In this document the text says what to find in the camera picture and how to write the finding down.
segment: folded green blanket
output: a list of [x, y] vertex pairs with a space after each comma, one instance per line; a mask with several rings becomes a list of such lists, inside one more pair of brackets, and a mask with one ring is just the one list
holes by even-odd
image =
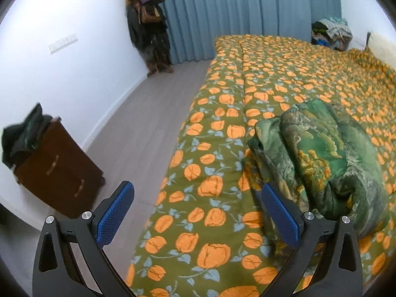
[[375, 148], [341, 105], [319, 99], [293, 105], [281, 117], [257, 122], [255, 131], [245, 164], [263, 182], [276, 182], [302, 212], [329, 220], [348, 215], [358, 237], [387, 224]]

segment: blue curtain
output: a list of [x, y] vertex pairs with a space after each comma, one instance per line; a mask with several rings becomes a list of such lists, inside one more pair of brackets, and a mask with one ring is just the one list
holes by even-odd
[[173, 63], [215, 56], [221, 35], [281, 35], [310, 41], [311, 23], [341, 17], [341, 0], [166, 0]]

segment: floral bedspread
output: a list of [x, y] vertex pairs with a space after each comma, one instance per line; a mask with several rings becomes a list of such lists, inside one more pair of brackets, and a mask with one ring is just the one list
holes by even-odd
[[[317, 97], [342, 104], [376, 146], [391, 218], [359, 241], [369, 287], [395, 250], [395, 71], [369, 50], [337, 52], [284, 37], [224, 36], [216, 49], [136, 247], [128, 286], [147, 297], [258, 297], [288, 252], [264, 235], [254, 196], [259, 183], [251, 188], [241, 165], [246, 143], [258, 120]], [[298, 290], [309, 284], [315, 260]]]

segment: wall socket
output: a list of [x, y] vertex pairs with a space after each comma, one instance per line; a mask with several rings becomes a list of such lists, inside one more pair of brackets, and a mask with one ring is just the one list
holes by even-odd
[[76, 33], [68, 35], [67, 37], [61, 38], [48, 46], [49, 53], [54, 54], [55, 52], [70, 46], [71, 44], [78, 41], [78, 37]]

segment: cream pillow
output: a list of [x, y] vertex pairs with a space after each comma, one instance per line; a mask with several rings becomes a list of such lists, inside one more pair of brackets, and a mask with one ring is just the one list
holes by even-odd
[[396, 43], [379, 33], [372, 32], [367, 46], [374, 56], [396, 70]]

